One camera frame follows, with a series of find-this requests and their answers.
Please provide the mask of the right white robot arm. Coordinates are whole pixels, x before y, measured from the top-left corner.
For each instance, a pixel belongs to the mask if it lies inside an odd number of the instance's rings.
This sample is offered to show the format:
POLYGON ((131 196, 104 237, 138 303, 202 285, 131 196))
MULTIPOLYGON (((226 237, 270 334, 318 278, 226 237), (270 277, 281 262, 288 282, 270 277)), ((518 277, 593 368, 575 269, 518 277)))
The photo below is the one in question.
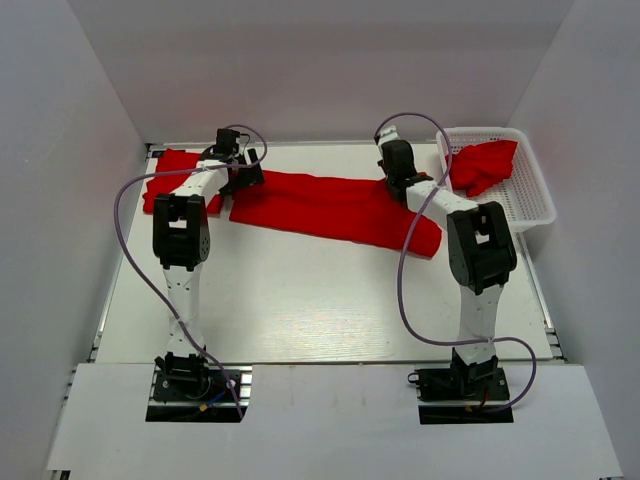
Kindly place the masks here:
POLYGON ((497 307, 504 286, 517 264, 515 247, 503 207, 497 202, 477 203, 461 197, 417 171, 410 143, 390 126, 378 129, 375 145, 381 154, 379 167, 393 200, 414 215, 402 246, 396 294, 401 320, 417 340, 449 347, 451 363, 446 375, 433 370, 419 376, 423 387, 445 391, 453 399, 485 396, 498 374, 494 346, 497 307), (434 222, 446 232, 448 263, 460 287, 458 337, 440 341, 415 331, 403 300, 403 269, 409 245, 421 219, 434 222))

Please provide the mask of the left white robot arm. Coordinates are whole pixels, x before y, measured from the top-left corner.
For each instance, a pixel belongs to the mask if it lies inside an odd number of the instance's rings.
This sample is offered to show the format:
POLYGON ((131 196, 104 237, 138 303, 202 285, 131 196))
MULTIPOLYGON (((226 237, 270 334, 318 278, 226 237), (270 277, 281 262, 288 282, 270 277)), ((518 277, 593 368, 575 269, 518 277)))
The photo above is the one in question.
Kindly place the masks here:
POLYGON ((207 206, 216 195, 264 182, 256 151, 241 151, 243 135, 235 125, 219 129, 196 171, 154 200, 152 247, 173 308, 167 353, 156 363, 167 382, 193 400, 205 397, 212 387, 198 326, 201 272, 211 249, 207 206))

